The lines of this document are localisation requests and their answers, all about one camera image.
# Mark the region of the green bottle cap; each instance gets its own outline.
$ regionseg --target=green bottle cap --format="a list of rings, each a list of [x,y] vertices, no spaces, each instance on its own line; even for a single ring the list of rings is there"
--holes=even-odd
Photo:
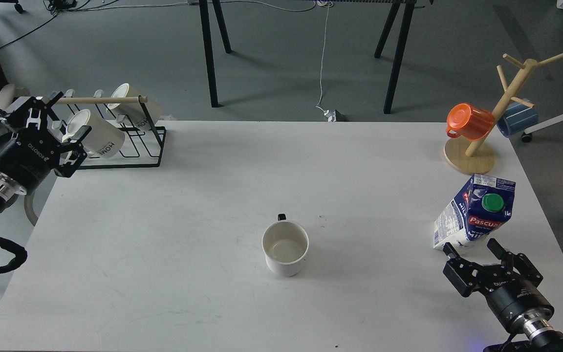
[[[488,210],[489,212],[496,213],[503,209],[505,203],[503,202],[503,198],[496,193],[488,193],[485,194],[481,201],[481,206]]]

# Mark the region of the blue mug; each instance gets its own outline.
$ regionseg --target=blue mug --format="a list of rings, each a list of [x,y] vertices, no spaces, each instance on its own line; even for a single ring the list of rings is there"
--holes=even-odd
[[[538,111],[521,103],[511,103],[497,121],[498,130],[509,137],[538,123]]]

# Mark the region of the white mug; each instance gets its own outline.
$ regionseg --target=white mug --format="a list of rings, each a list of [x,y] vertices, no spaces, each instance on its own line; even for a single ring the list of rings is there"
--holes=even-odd
[[[110,158],[123,146],[125,133],[88,109],[73,115],[66,126],[66,134],[62,137],[62,141],[73,137],[82,126],[91,127],[90,133],[81,141],[84,149],[90,151],[90,154]]]
[[[128,96],[145,96],[143,93],[132,87],[129,83],[123,83],[120,85],[114,93],[112,93],[112,98],[125,98]],[[153,124],[155,125],[158,122],[158,118],[162,114],[162,107],[159,106],[158,103],[154,102],[153,100],[147,97],[147,102],[145,103],[145,107],[149,111],[149,116],[152,118]],[[136,104],[108,104],[108,110],[111,110],[112,113],[115,115],[117,114],[125,114],[129,117],[129,119],[123,120],[123,123],[127,126],[133,126],[141,131],[149,131],[152,129],[151,125],[147,121],[147,117],[145,116],[145,112],[143,108],[140,106],[139,103]]]
[[[285,214],[270,225],[262,237],[266,265],[281,276],[295,276],[305,266],[310,247],[308,233],[298,223],[286,220]]]

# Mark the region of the mug handle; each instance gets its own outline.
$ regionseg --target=mug handle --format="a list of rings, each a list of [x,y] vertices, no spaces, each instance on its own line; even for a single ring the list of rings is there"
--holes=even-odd
[[[447,136],[451,138],[458,138],[460,136],[460,133],[453,129],[449,129],[449,127],[447,126]]]

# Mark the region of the table leg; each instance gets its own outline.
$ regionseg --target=table leg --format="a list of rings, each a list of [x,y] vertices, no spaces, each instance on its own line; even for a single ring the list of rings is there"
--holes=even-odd
[[[388,91],[386,93],[386,102],[384,104],[384,113],[390,113],[392,101],[397,89],[398,74],[403,62],[403,53],[405,51],[405,43],[407,42],[407,34],[410,31],[411,14],[414,12],[414,4],[406,4],[403,11],[403,22],[401,23],[401,31],[397,42],[397,51],[395,51],[395,60],[392,63],[392,72],[390,74],[390,82],[388,83]]]
[[[210,34],[210,14],[208,13],[208,2],[199,0],[199,14],[201,15],[201,32],[203,33],[203,49],[205,50],[205,63],[208,70],[208,86],[210,89],[210,102],[213,108],[222,105],[218,103],[217,78],[214,73],[214,56],[212,53],[212,36]]]
[[[225,27],[225,18],[223,18],[221,2],[219,0],[212,0],[212,6],[214,6],[214,14],[217,16],[218,28],[221,30],[221,38],[223,38],[225,53],[231,54],[232,47],[230,46],[230,37],[227,36],[227,28]]]
[[[395,22],[395,18],[397,17],[398,9],[401,4],[392,4],[390,7],[390,12],[388,13],[388,18],[386,18],[386,23],[384,24],[384,30],[382,31],[382,36],[379,38],[379,43],[377,43],[377,49],[375,49],[375,58],[378,59],[382,56],[382,51],[384,51],[384,45],[386,44],[386,40],[388,39],[388,34],[390,34],[390,30],[392,29],[392,24]]]

